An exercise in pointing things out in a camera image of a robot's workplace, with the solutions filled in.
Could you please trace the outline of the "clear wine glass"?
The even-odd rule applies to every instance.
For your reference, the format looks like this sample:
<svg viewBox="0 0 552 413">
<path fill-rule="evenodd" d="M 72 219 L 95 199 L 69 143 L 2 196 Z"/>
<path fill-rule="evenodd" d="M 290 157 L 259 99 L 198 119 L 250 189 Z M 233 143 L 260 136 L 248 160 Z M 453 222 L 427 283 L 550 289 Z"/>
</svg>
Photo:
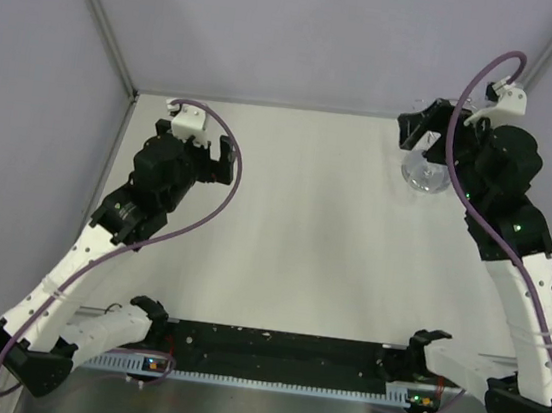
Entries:
<svg viewBox="0 0 552 413">
<path fill-rule="evenodd" d="M 424 110 L 429 105 L 430 103 L 426 105 L 419 103 L 414 107 L 414 112 Z M 422 155 L 422 150 L 427 149 L 439 137 L 439 134 L 427 132 L 414 150 L 406 151 L 402 161 L 401 172 L 405 181 L 412 189 L 424 194 L 443 192 L 450 184 L 450 176 L 445 163 L 427 161 Z"/>
</svg>

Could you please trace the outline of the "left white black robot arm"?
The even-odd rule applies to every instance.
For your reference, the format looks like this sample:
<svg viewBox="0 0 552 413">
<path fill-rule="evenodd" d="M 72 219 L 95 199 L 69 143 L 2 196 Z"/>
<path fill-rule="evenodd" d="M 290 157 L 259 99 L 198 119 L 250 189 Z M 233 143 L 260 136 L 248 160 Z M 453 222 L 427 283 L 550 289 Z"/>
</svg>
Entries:
<svg viewBox="0 0 552 413">
<path fill-rule="evenodd" d="M 72 318 L 128 253 L 197 230 L 234 199 L 243 168 L 236 137 L 226 128 L 214 159 L 210 143 L 200 142 L 200 135 L 199 129 L 182 134 L 170 121 L 158 121 L 155 135 L 135 154 L 126 183 L 104 198 L 34 290 L 0 315 L 0 398 L 20 388 L 45 397 L 92 358 L 126 345 L 153 349 L 165 341 L 168 316 L 148 296 L 79 324 Z M 220 183 L 231 191 L 208 215 L 164 232 L 168 216 L 197 183 Z"/>
</svg>

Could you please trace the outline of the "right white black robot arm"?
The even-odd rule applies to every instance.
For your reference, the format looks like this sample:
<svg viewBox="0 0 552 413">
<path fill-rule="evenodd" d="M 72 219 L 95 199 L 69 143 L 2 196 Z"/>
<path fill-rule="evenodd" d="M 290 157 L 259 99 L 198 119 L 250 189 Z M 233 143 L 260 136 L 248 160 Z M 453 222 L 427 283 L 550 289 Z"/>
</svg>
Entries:
<svg viewBox="0 0 552 413">
<path fill-rule="evenodd" d="M 458 347 L 441 330 L 416 332 L 404 367 L 421 382 L 445 377 L 486 413 L 552 413 L 552 239 L 526 195 L 543 160 L 526 130 L 487 118 L 470 124 L 470 116 L 458 115 L 453 166 L 469 203 L 467 231 L 497 289 L 516 367 Z"/>
</svg>

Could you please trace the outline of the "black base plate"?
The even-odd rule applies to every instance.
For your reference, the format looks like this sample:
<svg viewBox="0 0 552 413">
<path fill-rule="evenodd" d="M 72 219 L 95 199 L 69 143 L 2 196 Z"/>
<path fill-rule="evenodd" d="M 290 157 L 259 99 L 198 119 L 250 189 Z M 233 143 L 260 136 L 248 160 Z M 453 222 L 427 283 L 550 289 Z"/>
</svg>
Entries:
<svg viewBox="0 0 552 413">
<path fill-rule="evenodd" d="M 439 378 L 408 365 L 405 348 L 189 320 L 155 325 L 146 348 L 176 368 L 233 377 L 377 393 L 390 382 L 439 391 Z"/>
</svg>

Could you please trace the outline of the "aluminium frame rail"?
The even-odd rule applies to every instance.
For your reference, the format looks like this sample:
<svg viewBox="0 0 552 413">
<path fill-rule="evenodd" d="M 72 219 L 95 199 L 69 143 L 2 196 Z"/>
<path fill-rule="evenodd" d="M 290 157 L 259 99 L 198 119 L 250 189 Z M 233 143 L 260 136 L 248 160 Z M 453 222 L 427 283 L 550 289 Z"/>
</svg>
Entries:
<svg viewBox="0 0 552 413">
<path fill-rule="evenodd" d="M 84 2 L 89 9 L 88 11 L 91 14 L 96 31 L 102 41 L 105 54 L 120 80 L 127 99 L 133 101 L 138 91 L 135 83 L 132 81 L 132 76 L 125 63 L 126 61 L 119 46 L 117 36 L 114 33 L 103 2 L 102 0 L 84 0 Z"/>
</svg>

